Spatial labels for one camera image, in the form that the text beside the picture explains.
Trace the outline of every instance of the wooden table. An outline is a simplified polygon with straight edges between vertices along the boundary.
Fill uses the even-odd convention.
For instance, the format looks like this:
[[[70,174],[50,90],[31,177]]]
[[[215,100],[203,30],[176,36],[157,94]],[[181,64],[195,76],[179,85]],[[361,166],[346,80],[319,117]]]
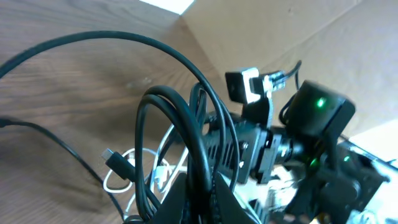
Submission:
[[[88,30],[121,30],[160,40],[224,89],[183,20],[135,0],[0,0],[0,63],[45,40]],[[108,170],[101,153],[134,147],[143,92],[168,85],[187,98],[195,82],[174,58],[152,47],[89,40],[44,52],[1,79],[0,115],[49,128],[104,177]],[[145,131],[145,146],[154,149],[170,124],[158,114],[149,111]],[[175,162],[180,153],[170,151],[167,158]],[[144,163],[148,172],[152,156],[146,155]],[[111,182],[123,184],[116,177]],[[117,196],[123,208],[132,193]],[[101,186],[62,148],[29,128],[7,127],[0,129],[0,222],[121,221]]]

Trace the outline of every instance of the usb connector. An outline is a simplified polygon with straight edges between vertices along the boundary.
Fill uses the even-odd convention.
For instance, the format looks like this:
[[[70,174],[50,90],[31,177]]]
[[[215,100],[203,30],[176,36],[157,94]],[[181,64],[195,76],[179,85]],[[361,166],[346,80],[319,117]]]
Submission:
[[[131,182],[135,181],[136,168],[120,153],[107,149],[102,153],[102,158],[105,160],[105,164],[120,178],[123,180],[129,179]]]

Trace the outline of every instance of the black cable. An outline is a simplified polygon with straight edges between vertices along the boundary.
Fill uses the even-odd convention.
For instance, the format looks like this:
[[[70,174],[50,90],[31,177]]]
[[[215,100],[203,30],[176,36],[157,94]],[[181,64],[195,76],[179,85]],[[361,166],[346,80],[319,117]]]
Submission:
[[[82,159],[79,156],[79,154],[75,150],[73,150],[67,143],[63,142],[61,139],[56,137],[56,135],[51,133],[49,130],[47,130],[47,129],[45,129],[45,128],[37,125],[37,124],[30,123],[30,122],[11,121],[10,119],[0,118],[0,128],[3,128],[5,126],[13,126],[13,125],[30,127],[30,128],[33,128],[34,130],[44,134],[45,136],[50,138],[52,141],[57,143],[59,146],[64,148],[67,152],[69,152],[94,177],[94,179],[96,179],[101,184],[101,186],[103,185],[102,178],[93,170],[93,168],[91,168],[90,165],[88,165],[86,163],[86,161],[84,161],[84,159]],[[116,207],[116,210],[119,212],[119,214],[120,214],[120,216],[121,216],[121,218],[123,220],[124,219],[124,214],[123,214],[122,208],[120,207],[119,202],[116,200],[116,198],[113,196],[113,194],[111,194],[109,192],[107,192],[107,194],[111,198],[114,206]]]
[[[202,102],[199,102],[198,108],[196,107],[196,105],[198,104],[197,103],[197,98],[198,98],[197,96],[199,95],[200,90],[201,90],[201,85],[199,83],[195,84],[192,87],[191,94],[190,94],[190,107],[191,107],[192,111],[202,112],[202,115],[198,114],[197,120],[199,121],[199,124],[203,128],[203,124],[205,122],[205,111],[203,111],[203,110],[205,110],[206,108],[201,108],[200,104]],[[228,110],[226,108],[225,104],[221,100],[220,100],[220,103],[221,103],[221,106],[223,107],[224,110]],[[239,151],[238,136],[236,134],[235,126],[234,126],[234,123],[233,123],[233,120],[232,120],[231,116],[227,116],[226,123],[227,123],[227,125],[229,127],[229,131],[231,132],[231,137],[232,137],[232,140],[233,140],[233,150],[234,150],[235,163],[233,163],[234,164],[233,174],[232,174],[231,183],[229,184],[229,189],[233,192],[234,188],[236,186],[236,183],[238,182],[239,162],[240,162],[241,156],[240,156],[240,151]],[[224,154],[223,150],[219,150],[218,152],[219,152],[219,155],[220,154],[221,155]],[[214,173],[217,171],[217,168],[218,168],[219,164],[220,164],[220,158],[218,158],[216,160],[215,168],[213,169]]]
[[[185,132],[189,140],[192,142],[189,148],[192,155],[195,169],[200,176],[200,189],[202,193],[210,193],[211,190],[211,174],[206,154],[206,146],[198,122],[196,121],[192,111],[188,107],[185,100],[173,88],[169,86],[153,86],[149,88],[144,95],[160,95],[168,99],[175,107],[180,116]]]
[[[292,103],[295,95],[296,94],[294,94],[292,97],[290,97],[288,102],[282,107],[282,109],[279,112],[279,121],[285,126],[287,125],[287,122],[288,122],[286,120],[286,114],[288,113],[288,108],[289,108],[290,104]]]
[[[149,205],[146,208],[148,201],[145,198],[145,191],[144,191],[144,173],[142,170],[142,145],[143,145],[143,140],[144,140],[144,122],[145,122],[145,117],[146,117],[146,110],[147,106],[149,105],[154,105],[158,107],[168,118],[171,120],[172,124],[175,126],[177,131],[180,133],[185,145],[187,146],[188,150],[190,151],[191,155],[196,155],[197,152],[195,152],[195,149],[200,146],[200,143],[198,144],[197,142],[201,141],[201,137],[197,136],[197,139],[191,138],[188,134],[191,134],[192,132],[187,131],[187,127],[185,124],[182,122],[182,119],[179,116],[179,113],[177,112],[176,108],[174,108],[167,100],[155,96],[152,94],[149,95],[144,95],[142,97],[142,100],[138,106],[138,111],[137,111],[137,119],[136,119],[136,203],[137,203],[137,209],[142,217],[143,220],[148,220],[150,218],[150,212],[147,213],[147,210],[150,209]],[[204,191],[206,190],[207,186],[203,186],[201,189]]]
[[[297,74],[297,72],[299,72],[299,69],[300,69],[300,67],[301,67],[301,64],[302,64],[302,61],[299,60],[299,61],[296,63],[295,67],[294,67],[290,72],[286,73],[284,76],[281,76],[280,78],[276,79],[275,81],[278,81],[278,82],[285,82],[285,81],[288,80],[291,76],[293,76],[293,75]]]
[[[199,103],[197,103],[197,107],[195,109],[195,114],[197,117],[197,121],[199,123],[200,129],[203,128],[203,124],[205,122],[206,117],[206,93],[204,91],[200,91],[198,87],[200,84],[197,83],[192,87],[191,94],[190,94],[190,107],[197,103],[197,94],[199,94]],[[160,166],[162,163],[163,158],[165,157],[166,153],[169,151],[171,145],[178,139],[178,132],[173,129],[170,133],[170,137],[168,138],[167,142],[164,144],[163,148],[160,150],[159,158],[157,160],[157,165]],[[150,178],[152,177],[152,171],[149,174],[148,181],[146,183],[147,186],[150,186]]]
[[[225,104],[221,101],[221,106],[226,109]],[[239,141],[238,141],[238,135],[236,134],[234,122],[232,120],[231,116],[227,116],[227,125],[229,127],[229,131],[231,131],[231,136],[232,136],[232,143],[233,143],[233,149],[234,149],[234,159],[235,162],[234,167],[233,167],[233,172],[232,172],[232,179],[231,183],[229,184],[229,189],[234,192],[236,183],[238,182],[238,177],[239,177],[239,163],[241,162],[241,155],[239,151]]]
[[[5,76],[7,72],[11,71],[22,62],[48,49],[52,49],[54,47],[58,47],[65,44],[70,44],[73,42],[78,42],[81,40],[103,39],[103,38],[132,40],[146,45],[150,45],[169,54],[170,56],[174,57],[179,62],[181,62],[183,65],[185,65],[194,74],[194,76],[196,76],[202,87],[209,94],[211,101],[213,102],[218,118],[218,125],[220,127],[220,148],[223,149],[225,147],[226,126],[224,123],[224,117],[225,116],[228,117],[229,112],[228,110],[222,109],[220,100],[214,89],[211,87],[209,81],[205,78],[202,72],[198,68],[196,68],[196,66],[181,53],[179,53],[178,51],[174,50],[173,48],[171,48],[166,44],[145,37],[143,35],[132,34],[128,32],[120,32],[120,31],[102,30],[102,31],[81,32],[77,34],[66,35],[63,37],[48,40],[46,42],[36,45],[35,47],[29,48],[19,53],[18,55],[14,56],[13,58],[9,59],[6,63],[4,63],[0,67],[0,78]]]

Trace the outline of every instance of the cardboard box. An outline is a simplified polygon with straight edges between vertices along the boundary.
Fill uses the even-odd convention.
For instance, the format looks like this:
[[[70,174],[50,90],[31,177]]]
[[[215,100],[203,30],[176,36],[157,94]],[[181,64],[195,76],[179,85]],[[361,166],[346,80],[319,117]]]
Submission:
[[[183,18],[222,79],[228,70],[289,70],[348,96],[352,136],[398,118],[398,1],[200,0]],[[275,112],[295,92],[275,92]]]

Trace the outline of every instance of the plastic connector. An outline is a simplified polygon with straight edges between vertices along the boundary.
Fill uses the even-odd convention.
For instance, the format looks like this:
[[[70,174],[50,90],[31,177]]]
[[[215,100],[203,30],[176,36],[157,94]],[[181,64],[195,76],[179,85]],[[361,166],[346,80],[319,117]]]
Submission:
[[[155,170],[154,180],[157,183],[158,189],[163,187],[163,183],[167,181],[167,167],[166,166],[158,166]]]
[[[131,182],[135,181],[136,169],[120,153],[107,149],[102,153],[102,158],[106,161],[105,164],[120,178],[129,179]]]

